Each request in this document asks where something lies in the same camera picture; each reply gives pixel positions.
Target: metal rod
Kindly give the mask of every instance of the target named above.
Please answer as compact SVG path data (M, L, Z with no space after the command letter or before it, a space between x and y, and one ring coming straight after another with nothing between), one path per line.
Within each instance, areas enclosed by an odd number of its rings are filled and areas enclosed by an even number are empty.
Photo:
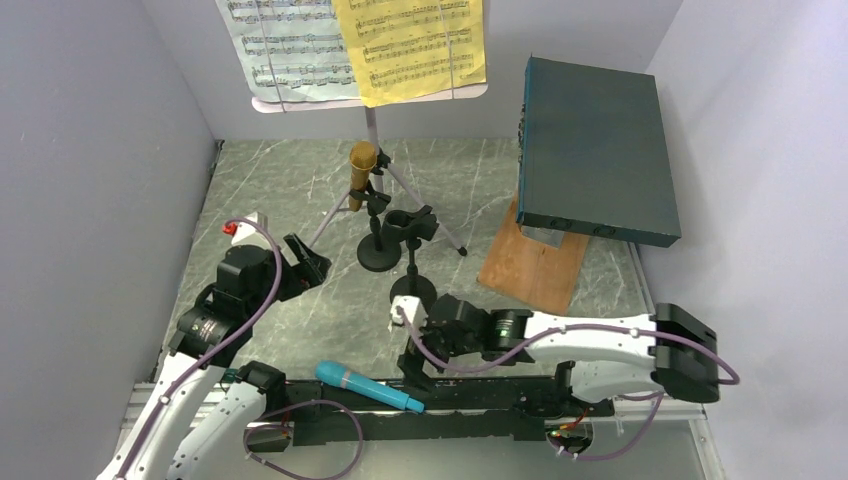
M368 141L374 145L374 150L377 155L380 154L380 141L377 137L377 112L373 108L365 107L365 125L368 127ZM371 175L374 190L383 191L383 177L380 175Z
M377 112L373 108L365 107L365 125L368 127L368 141L374 145L374 150L380 154L380 142L377 139Z
M324 219L321 220L321 224L318 225L318 230L315 230L315 233L312 234L312 238L309 239L309 243L306 244L307 247L312 248L312 246L315 245L315 242L318 241L318 237L320 237L321 234L324 233L324 230L327 228L327 225L330 224L330 220L332 220L336 213L338 213L339 209L342 208L342 204L344 203L345 199L347 199L348 195L350 195L350 187L345 186L345 191L342 192L341 195L339 195L339 199L336 200L336 204L333 205L333 208L331 208L330 211L327 212L326 215L324 215Z
M417 193L415 193L415 190L413 190L412 187L410 187L409 184L406 183L406 179L404 179L403 176L401 176L401 174L397 172L397 170L395 169L395 166L390 163L386 168L389 170L389 173L392 174L392 177L394 177L394 179L397 180L397 182L400 184L400 186L403 187L404 190L406 190L406 193L408 193L409 196L412 197L413 200L415 200L415 203L417 203L419 207L423 207L424 201L421 200L421 197L418 196ZM444 233L445 236L448 237L448 240L450 240L450 242L453 244L453 247L455 249L457 249L457 250L464 249L462 244L459 243L459 240L457 240L457 238L453 236L453 234L450 232L450 230L445 228L445 225L441 222L439 222L439 231Z

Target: wooden block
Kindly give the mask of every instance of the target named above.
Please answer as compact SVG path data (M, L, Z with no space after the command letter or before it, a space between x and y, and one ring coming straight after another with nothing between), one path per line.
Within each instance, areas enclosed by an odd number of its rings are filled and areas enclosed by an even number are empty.
M517 203L513 198L477 281L534 309L565 315L589 237L566 233L559 248L531 240L515 223Z

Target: sheet music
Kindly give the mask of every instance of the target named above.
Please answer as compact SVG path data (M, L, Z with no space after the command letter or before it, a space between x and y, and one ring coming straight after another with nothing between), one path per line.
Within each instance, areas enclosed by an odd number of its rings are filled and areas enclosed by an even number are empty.
M359 98L331 0L216 2L256 97L266 102Z
M362 102L486 81L483 0L334 0Z

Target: gray marble table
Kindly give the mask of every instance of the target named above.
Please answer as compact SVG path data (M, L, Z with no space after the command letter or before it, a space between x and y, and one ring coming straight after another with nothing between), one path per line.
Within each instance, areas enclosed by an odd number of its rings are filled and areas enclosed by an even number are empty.
M228 218L261 211L271 233L282 239L312 235L326 211L346 188L347 155L354 140L225 142L197 225L173 322L194 297L214 281L215 267L229 244L220 227ZM419 270L436 285L477 307L523 307L476 282L489 247L509 206L518 177L518 145L512 139L408 139L382 145L413 188L468 247L460 257L444 236L417 252ZM417 210L400 186L386 176L389 209ZM314 250L330 258L329 278L319 288L277 303L254 328L234 367L253 359L273 365L291 379L314 378L315 365L335 360L372 378L395 378L406 333L386 329L389 288L405 273L406 260L382 274L364 270L356 246L368 233L365 210L342 213ZM645 313L637 265L628 245L592 238L568 314L617 317ZM474 364L479 356L455 361ZM554 365L501 367L486 375L552 374Z

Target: gray wall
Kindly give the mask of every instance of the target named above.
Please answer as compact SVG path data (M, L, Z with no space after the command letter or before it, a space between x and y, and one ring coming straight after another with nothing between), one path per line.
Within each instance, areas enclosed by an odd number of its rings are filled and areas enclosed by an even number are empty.
M261 114L212 0L143 0L180 65L212 133L223 139L365 136L361 108ZM378 110L380 135L514 136L524 66L536 56L642 72L682 0L492 0L489 91L473 100Z
M842 0L687 0L648 69L683 239L647 274L743 377L708 409L730 478L844 478L846 24Z
M0 45L0 477L93 478L155 362L214 143L140 2L5 2Z

